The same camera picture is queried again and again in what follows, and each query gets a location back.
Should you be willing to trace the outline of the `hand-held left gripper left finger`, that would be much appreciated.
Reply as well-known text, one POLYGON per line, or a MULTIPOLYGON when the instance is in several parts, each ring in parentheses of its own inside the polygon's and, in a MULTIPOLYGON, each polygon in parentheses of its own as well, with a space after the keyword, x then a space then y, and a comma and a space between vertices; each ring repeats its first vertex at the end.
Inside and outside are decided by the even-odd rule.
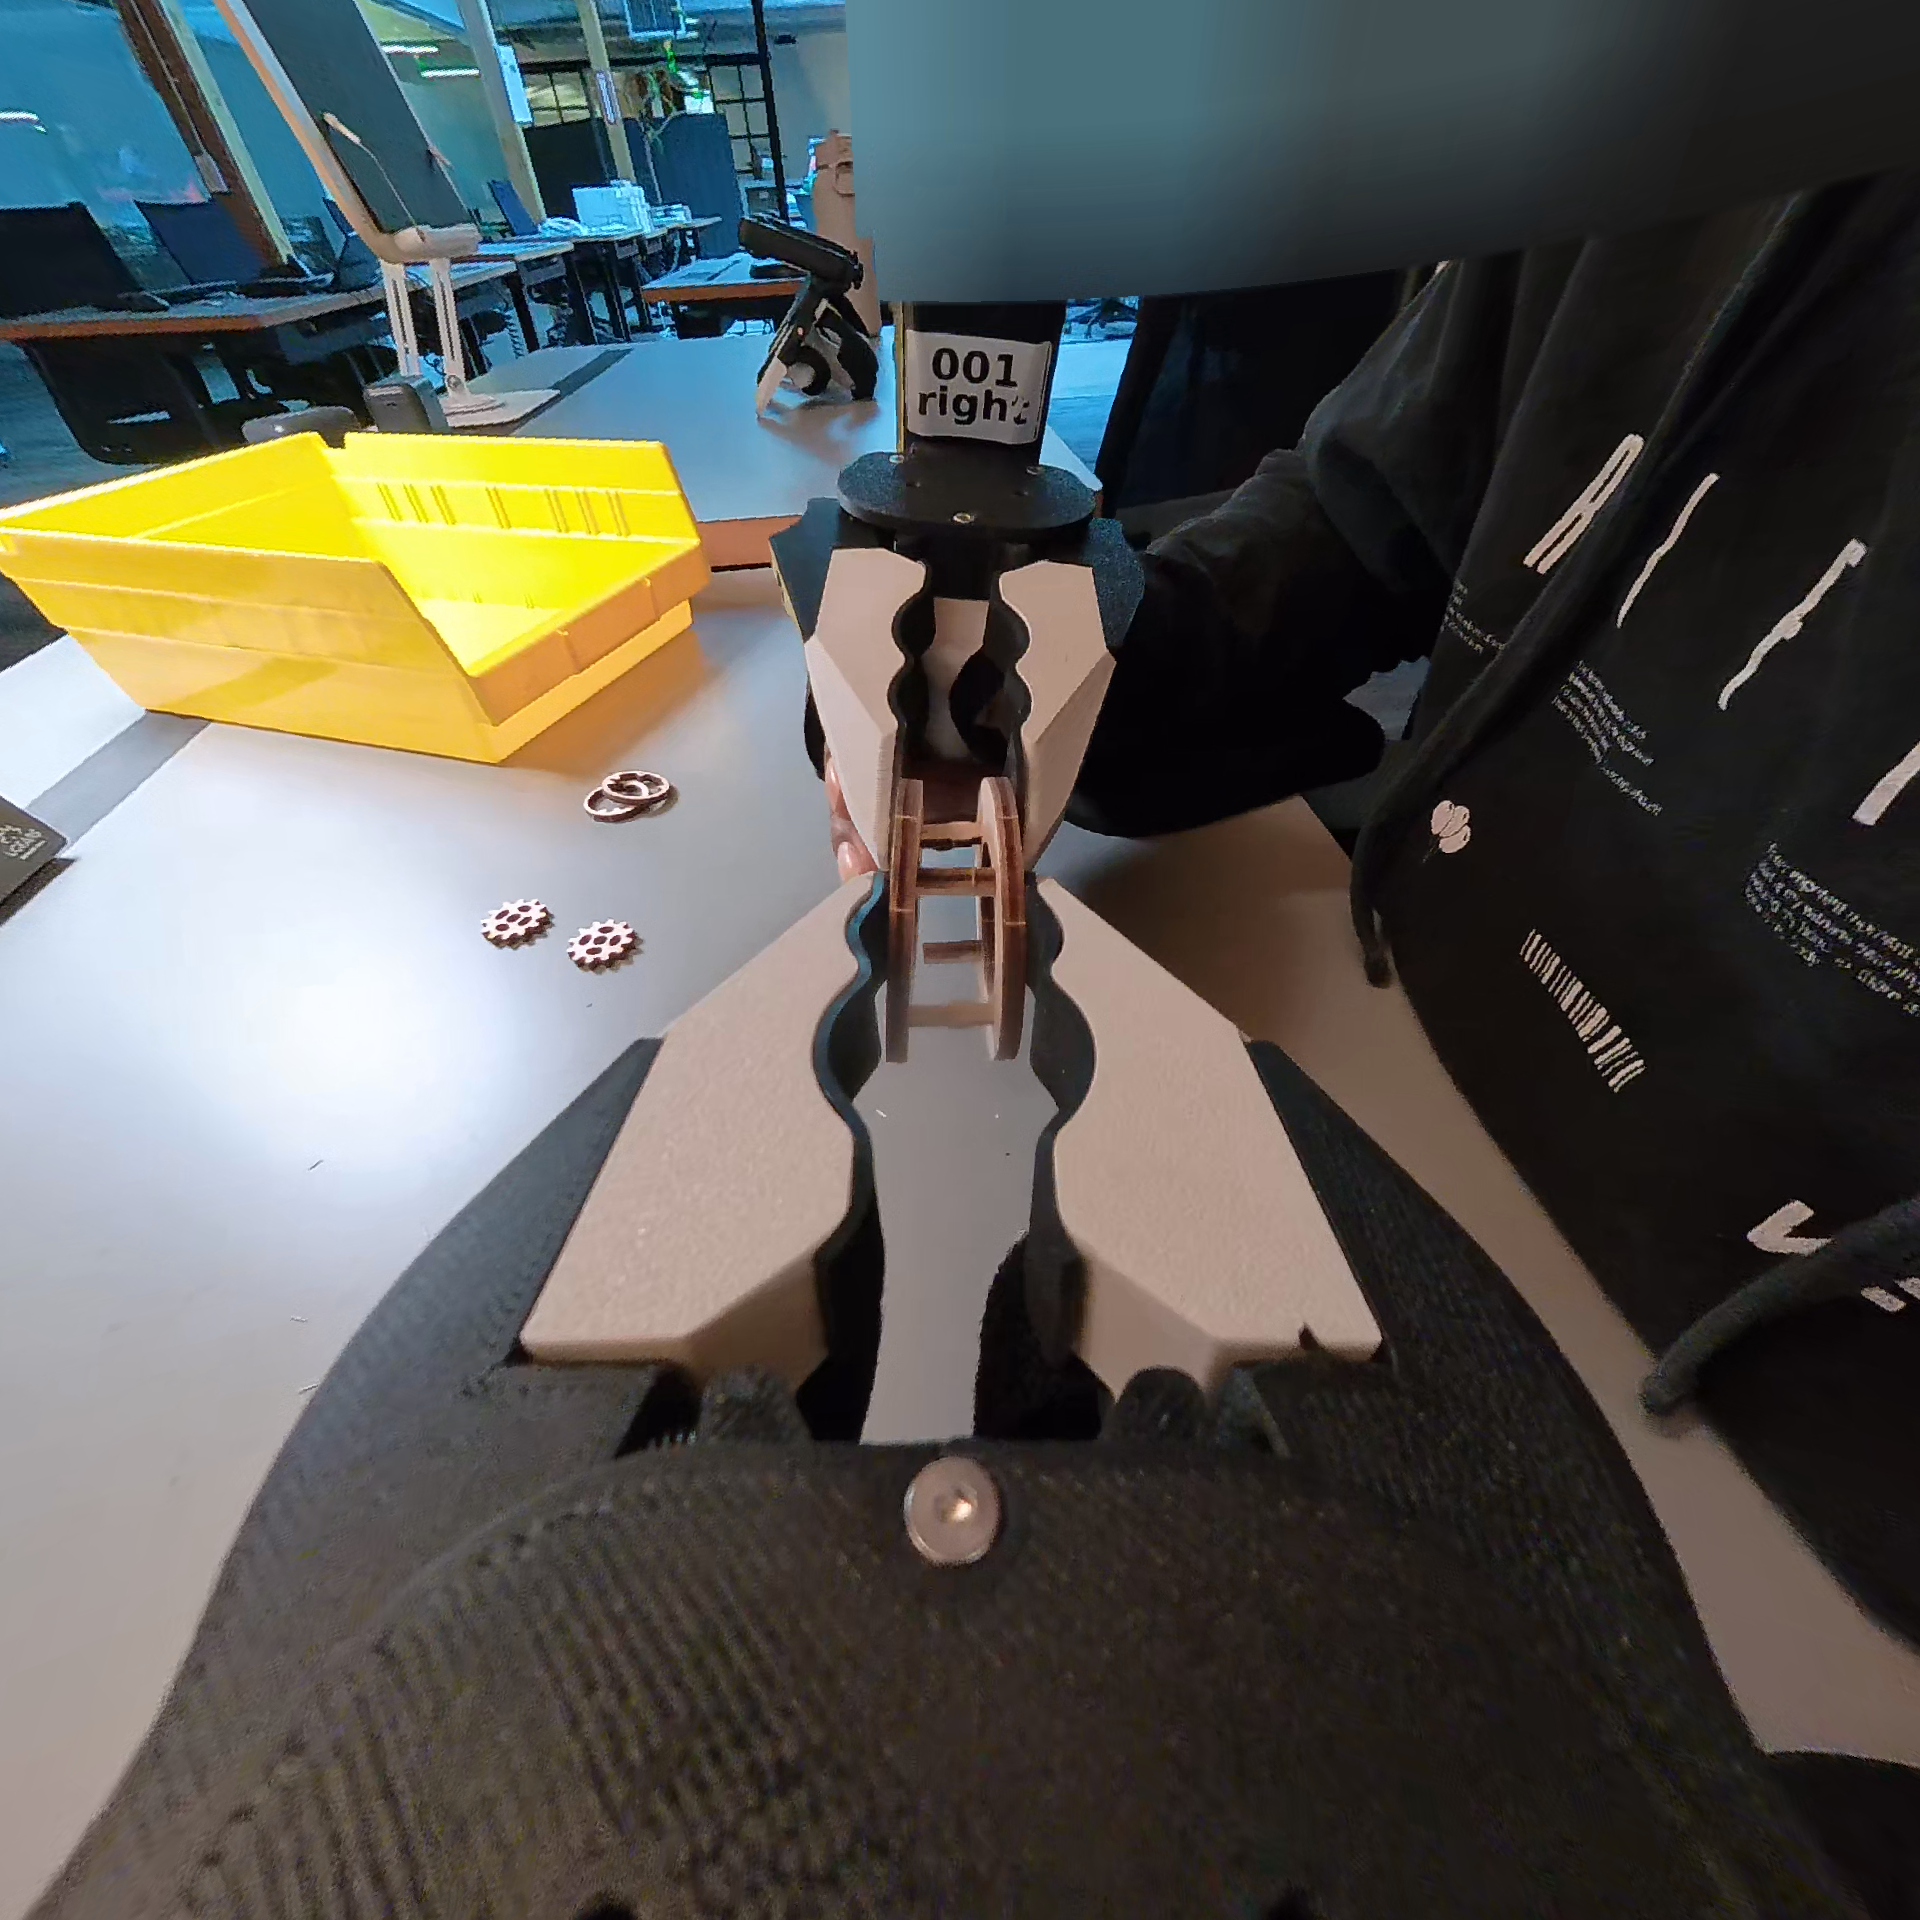
POLYGON ((867 897, 839 883, 663 1034, 519 1332, 535 1363, 876 1371, 876 1216, 817 1066, 867 897))

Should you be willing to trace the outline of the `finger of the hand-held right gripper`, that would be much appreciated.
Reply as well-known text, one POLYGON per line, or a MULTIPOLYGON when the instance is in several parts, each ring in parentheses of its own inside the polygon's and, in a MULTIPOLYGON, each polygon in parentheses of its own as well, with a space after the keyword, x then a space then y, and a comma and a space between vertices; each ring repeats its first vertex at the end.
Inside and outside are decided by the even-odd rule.
POLYGON ((894 624, 925 593, 925 562, 881 547, 839 547, 823 575, 805 671, 823 754, 833 754, 850 826, 877 871, 889 862, 903 722, 894 682, 910 666, 894 624))
POLYGON ((1026 638, 1002 674, 1000 776, 1015 782, 1023 862, 1035 871, 1071 798, 1113 657, 1093 565, 1018 565, 1000 578, 1000 603, 1026 638))

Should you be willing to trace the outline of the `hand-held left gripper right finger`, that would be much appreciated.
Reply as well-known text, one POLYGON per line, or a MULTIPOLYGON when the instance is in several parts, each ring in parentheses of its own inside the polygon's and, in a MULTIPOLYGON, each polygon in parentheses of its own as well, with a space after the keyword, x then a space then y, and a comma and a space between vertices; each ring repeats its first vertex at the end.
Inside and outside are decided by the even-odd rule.
POLYGON ((1365 1363, 1382 1332, 1245 1038, 1058 879, 1049 985, 1088 1026, 1093 1082, 1054 1137, 1054 1204, 1080 1271, 1076 1358, 1214 1393, 1233 1367, 1365 1363))

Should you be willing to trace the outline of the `wooden spool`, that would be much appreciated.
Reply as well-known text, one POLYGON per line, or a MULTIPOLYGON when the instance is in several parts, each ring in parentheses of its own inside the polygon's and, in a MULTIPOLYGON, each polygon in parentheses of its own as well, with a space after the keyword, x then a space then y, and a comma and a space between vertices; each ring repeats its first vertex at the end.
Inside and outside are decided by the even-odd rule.
POLYGON ((977 786, 973 817, 933 817, 925 782, 894 786, 889 853, 888 853, 888 1015, 881 1057, 907 1060, 913 1030, 977 1026, 992 1060, 1015 1060, 1026 1015, 1026 853, 1023 803, 1009 780, 993 776, 977 786), (925 904, 973 904, 977 933, 968 942, 925 942, 925 904), (977 965, 977 998, 921 1002, 919 968, 977 965))

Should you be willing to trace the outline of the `person's left forearm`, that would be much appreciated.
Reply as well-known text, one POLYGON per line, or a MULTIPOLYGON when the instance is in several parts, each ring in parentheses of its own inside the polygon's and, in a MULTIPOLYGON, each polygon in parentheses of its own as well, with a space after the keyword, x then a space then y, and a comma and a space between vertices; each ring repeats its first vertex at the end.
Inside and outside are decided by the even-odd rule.
POLYGON ((1773 1777, 1870 1915, 1916 1915, 1916 1771, 1777 1750, 1773 1777))

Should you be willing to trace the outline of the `person's right forearm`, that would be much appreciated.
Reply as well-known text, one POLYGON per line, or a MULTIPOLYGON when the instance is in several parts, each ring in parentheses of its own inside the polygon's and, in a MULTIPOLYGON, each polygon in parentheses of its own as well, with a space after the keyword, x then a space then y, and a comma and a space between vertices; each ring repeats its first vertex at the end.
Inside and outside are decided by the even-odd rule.
POLYGON ((1481 484, 1333 439, 1148 544, 1070 820, 1165 836, 1370 776, 1356 688, 1435 649, 1481 484))

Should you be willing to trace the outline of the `background wooden desk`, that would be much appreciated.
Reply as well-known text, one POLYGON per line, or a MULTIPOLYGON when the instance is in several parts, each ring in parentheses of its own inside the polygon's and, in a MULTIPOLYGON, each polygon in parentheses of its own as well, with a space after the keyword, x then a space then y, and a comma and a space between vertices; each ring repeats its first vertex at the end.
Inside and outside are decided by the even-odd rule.
POLYGON ((639 297, 648 304, 654 327, 682 340, 707 340, 738 329, 775 329, 796 304, 801 285, 805 279, 786 264, 733 253, 658 274, 641 284, 639 297))
POLYGON ((246 422, 339 411, 366 422, 362 390, 390 376, 383 274, 347 289, 164 297, 85 285, 2 264, 2 340, 24 347, 63 427, 113 470, 242 440, 246 422))

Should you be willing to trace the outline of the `person's right hand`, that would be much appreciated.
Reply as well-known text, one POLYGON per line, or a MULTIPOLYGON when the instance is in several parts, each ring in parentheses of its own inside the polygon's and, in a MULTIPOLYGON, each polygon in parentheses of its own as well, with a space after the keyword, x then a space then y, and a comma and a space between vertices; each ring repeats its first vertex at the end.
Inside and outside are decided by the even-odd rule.
POLYGON ((842 798, 833 754, 823 754, 823 762, 822 762, 822 786, 823 786, 823 804, 830 804, 830 842, 833 842, 836 874, 842 883, 876 874, 877 862, 876 862, 871 848, 864 843, 861 830, 850 826, 846 798, 842 798))

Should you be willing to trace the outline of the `black white device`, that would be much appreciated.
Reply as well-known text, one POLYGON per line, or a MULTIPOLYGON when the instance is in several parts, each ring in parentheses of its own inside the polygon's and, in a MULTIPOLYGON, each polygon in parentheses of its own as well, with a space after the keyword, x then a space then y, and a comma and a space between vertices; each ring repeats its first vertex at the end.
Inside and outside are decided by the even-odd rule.
POLYGON ((801 398, 823 398, 833 390, 850 403, 876 398, 877 336, 850 306, 867 274, 861 255, 783 221, 738 221, 735 238, 746 255, 801 274, 801 289, 759 363, 755 415, 766 415, 783 386, 801 398))

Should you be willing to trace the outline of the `yellow plastic bin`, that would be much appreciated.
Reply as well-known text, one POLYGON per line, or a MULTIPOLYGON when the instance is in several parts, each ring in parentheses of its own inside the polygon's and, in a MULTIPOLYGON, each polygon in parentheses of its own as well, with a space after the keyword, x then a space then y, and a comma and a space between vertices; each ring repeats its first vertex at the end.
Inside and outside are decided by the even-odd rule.
POLYGON ((138 709, 504 762, 707 555, 658 440, 294 433, 12 506, 2 578, 138 709))

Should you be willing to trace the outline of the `person's black hoodie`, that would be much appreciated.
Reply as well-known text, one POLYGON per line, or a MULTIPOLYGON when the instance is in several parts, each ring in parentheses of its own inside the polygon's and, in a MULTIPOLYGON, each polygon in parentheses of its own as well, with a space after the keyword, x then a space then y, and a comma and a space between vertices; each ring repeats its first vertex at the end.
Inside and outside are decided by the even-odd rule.
POLYGON ((1916 1640, 1916 169, 1516 264, 1356 924, 1698 1412, 1916 1640))

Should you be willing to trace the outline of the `black screen on stand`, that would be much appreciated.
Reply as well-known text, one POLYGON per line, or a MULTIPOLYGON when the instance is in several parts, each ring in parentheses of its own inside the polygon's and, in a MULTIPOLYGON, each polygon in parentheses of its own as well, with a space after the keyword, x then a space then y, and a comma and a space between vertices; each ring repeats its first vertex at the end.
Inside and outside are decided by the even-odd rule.
POLYGON ((397 376, 421 371, 413 267, 437 322, 440 411, 453 430, 516 427, 552 390, 467 386, 453 264, 480 253, 457 182, 408 106, 355 4, 218 4, 324 193, 379 260, 397 376))

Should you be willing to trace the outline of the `dark puzzle kit box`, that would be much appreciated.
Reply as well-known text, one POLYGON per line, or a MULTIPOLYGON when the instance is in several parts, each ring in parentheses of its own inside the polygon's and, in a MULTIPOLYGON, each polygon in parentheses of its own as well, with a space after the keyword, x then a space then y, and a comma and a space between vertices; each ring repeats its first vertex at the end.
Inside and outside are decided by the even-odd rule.
POLYGON ((63 853, 63 830, 2 798, 2 919, 57 871, 63 853))

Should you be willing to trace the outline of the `black office chair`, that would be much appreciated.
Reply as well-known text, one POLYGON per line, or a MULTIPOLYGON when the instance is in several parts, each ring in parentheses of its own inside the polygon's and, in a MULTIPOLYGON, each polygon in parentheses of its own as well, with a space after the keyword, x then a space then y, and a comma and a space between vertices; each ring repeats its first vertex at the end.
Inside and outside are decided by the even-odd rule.
POLYGON ((218 202, 135 202, 135 208, 197 289, 246 289, 273 267, 218 202))
POLYGON ((2 316, 79 309, 168 315, 169 306, 138 285, 81 202, 2 208, 2 316))

